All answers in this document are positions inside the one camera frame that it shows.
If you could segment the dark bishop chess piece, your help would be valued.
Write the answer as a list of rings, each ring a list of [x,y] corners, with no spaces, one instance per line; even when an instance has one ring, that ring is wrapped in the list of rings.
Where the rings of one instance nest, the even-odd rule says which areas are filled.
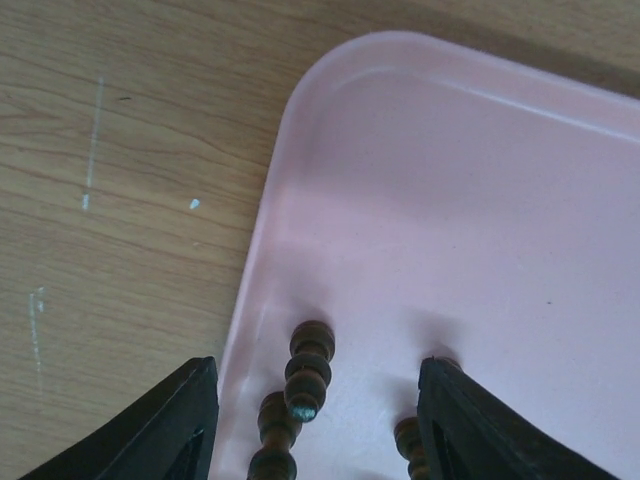
[[[308,423],[324,406],[332,379],[333,330],[318,320],[305,321],[294,329],[289,351],[291,358],[284,371],[285,404],[295,420]]]

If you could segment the dark pawn chess piece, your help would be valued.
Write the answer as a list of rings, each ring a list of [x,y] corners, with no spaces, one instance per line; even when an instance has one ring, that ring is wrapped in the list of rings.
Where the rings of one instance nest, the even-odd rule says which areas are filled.
[[[399,454],[408,462],[411,480],[429,478],[429,467],[421,440],[417,417],[408,417],[398,422],[394,428],[394,439]]]

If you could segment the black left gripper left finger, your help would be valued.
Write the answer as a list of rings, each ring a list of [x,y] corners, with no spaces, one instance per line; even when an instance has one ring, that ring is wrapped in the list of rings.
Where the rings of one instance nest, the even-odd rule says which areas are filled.
[[[216,435],[217,369],[192,358],[26,479],[206,479]]]

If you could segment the dark queen chess piece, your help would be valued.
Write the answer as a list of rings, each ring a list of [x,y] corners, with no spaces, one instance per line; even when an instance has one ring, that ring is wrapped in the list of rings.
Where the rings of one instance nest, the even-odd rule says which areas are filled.
[[[283,391],[272,392],[262,400],[257,426],[261,448],[250,460],[247,478],[295,480],[297,465],[291,449],[302,423],[290,415]]]

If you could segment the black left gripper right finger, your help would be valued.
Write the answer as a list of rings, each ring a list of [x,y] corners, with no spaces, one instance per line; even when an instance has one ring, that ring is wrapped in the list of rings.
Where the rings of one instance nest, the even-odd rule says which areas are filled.
[[[433,479],[611,479],[448,358],[421,363],[417,407]]]

